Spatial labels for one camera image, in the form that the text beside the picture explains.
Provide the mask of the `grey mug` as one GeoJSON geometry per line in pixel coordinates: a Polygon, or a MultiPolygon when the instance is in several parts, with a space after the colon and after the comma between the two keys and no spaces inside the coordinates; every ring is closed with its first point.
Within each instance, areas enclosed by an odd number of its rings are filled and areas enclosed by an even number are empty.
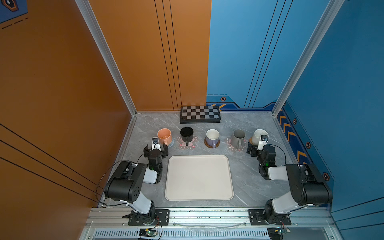
{"type": "Polygon", "coordinates": [[[241,149],[246,133],[243,130],[234,130],[231,137],[231,146],[235,149],[241,149]]]}

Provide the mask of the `orange pink mug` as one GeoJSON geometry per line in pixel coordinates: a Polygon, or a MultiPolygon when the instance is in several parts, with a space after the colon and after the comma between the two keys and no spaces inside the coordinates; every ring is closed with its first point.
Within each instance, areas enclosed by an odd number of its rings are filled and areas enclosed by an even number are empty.
{"type": "Polygon", "coordinates": [[[166,128],[163,128],[163,129],[160,129],[157,133],[157,136],[159,138],[159,143],[161,145],[164,144],[164,141],[168,141],[170,139],[172,139],[172,132],[169,130],[169,129],[166,129],[166,128]]]}

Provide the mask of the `pink flower coaster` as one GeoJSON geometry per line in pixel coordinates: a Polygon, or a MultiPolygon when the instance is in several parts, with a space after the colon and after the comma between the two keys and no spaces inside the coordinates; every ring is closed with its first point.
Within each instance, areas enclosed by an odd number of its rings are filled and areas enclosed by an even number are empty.
{"type": "Polygon", "coordinates": [[[189,142],[189,145],[187,146],[186,143],[183,141],[182,137],[179,136],[177,138],[178,141],[178,147],[181,150],[194,150],[196,148],[196,144],[199,142],[199,138],[197,136],[194,136],[192,141],[189,142]]]}
{"type": "Polygon", "coordinates": [[[242,141],[242,145],[241,145],[241,147],[240,147],[239,149],[234,148],[234,147],[231,145],[231,138],[226,138],[226,144],[227,144],[227,146],[228,146],[228,149],[229,149],[230,151],[233,151],[233,152],[243,152],[243,151],[246,149],[246,147],[247,147],[247,141],[246,141],[245,139],[243,139],[243,141],[242,141]]]}

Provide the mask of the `black mug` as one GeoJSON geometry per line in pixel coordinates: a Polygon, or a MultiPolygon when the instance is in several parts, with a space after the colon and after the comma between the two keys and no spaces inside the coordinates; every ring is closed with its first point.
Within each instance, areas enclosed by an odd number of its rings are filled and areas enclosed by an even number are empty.
{"type": "Polygon", "coordinates": [[[194,138],[194,130],[191,127],[184,127],[180,130],[180,134],[183,142],[189,146],[194,138]]]}

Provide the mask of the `white lavender mug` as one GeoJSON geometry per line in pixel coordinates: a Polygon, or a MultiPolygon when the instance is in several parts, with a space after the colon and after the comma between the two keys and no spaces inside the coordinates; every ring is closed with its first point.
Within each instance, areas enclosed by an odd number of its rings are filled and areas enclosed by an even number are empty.
{"type": "Polygon", "coordinates": [[[215,129],[210,129],[206,132],[206,138],[210,139],[209,143],[212,145],[214,140],[220,139],[220,133],[215,129]]]}

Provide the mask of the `brown wooden round coaster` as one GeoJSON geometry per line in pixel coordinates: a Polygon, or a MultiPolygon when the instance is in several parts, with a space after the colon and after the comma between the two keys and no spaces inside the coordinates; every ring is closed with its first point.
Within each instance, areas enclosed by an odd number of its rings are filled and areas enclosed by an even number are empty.
{"type": "Polygon", "coordinates": [[[215,148],[217,148],[217,147],[220,145],[220,143],[221,143],[221,141],[220,141],[219,139],[217,139],[217,140],[214,140],[214,141],[213,141],[213,144],[212,144],[212,145],[210,145],[209,140],[210,140],[210,139],[205,138],[205,139],[204,139],[204,143],[205,143],[205,146],[208,147],[208,148],[210,148],[210,149],[215,149],[215,148]]]}

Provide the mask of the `light blue woven coaster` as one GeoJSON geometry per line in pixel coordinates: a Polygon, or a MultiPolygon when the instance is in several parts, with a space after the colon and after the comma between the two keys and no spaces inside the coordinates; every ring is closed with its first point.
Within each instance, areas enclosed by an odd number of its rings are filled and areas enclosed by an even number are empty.
{"type": "Polygon", "coordinates": [[[174,139],[170,139],[168,141],[164,141],[164,145],[166,145],[167,147],[172,147],[174,145],[174,139]]]}

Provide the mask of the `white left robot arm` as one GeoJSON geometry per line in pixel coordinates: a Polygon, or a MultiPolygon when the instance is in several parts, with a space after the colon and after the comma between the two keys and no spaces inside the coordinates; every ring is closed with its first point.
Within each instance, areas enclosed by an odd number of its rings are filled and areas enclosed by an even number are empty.
{"type": "Polygon", "coordinates": [[[158,184],[163,175],[163,159],[169,155],[167,145],[153,144],[144,148],[144,157],[148,164],[122,161],[108,180],[104,189],[105,197],[129,206],[132,210],[123,216],[129,219],[129,225],[160,224],[161,214],[156,213],[154,201],[142,193],[142,185],[158,184]]]}

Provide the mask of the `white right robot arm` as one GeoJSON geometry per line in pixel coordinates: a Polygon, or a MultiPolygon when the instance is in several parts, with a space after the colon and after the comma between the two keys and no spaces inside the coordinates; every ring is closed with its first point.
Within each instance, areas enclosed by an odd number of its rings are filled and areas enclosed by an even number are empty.
{"type": "Polygon", "coordinates": [[[247,153],[259,162],[260,175],[265,180],[287,181],[290,190],[281,197],[268,200],[263,210],[248,210],[252,225],[290,225],[291,212],[332,202],[332,191],[314,164],[276,166],[276,148],[261,146],[248,143],[247,147],[247,153]]]}

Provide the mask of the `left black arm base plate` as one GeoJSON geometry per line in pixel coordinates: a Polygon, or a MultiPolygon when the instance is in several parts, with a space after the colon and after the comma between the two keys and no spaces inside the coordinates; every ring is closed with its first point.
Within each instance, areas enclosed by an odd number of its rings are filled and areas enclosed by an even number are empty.
{"type": "Polygon", "coordinates": [[[167,226],[170,219],[170,210],[154,210],[146,215],[131,211],[129,218],[129,226],[155,226],[160,223],[162,226],[167,226]]]}

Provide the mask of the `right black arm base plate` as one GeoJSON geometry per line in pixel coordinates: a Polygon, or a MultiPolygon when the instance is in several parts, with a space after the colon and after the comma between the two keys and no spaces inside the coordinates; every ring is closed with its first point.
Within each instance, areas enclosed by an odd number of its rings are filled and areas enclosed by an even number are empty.
{"type": "Polygon", "coordinates": [[[249,219],[252,226],[274,226],[285,225],[290,226],[292,224],[290,216],[287,214],[277,214],[273,210],[267,212],[262,209],[249,209],[249,219]]]}

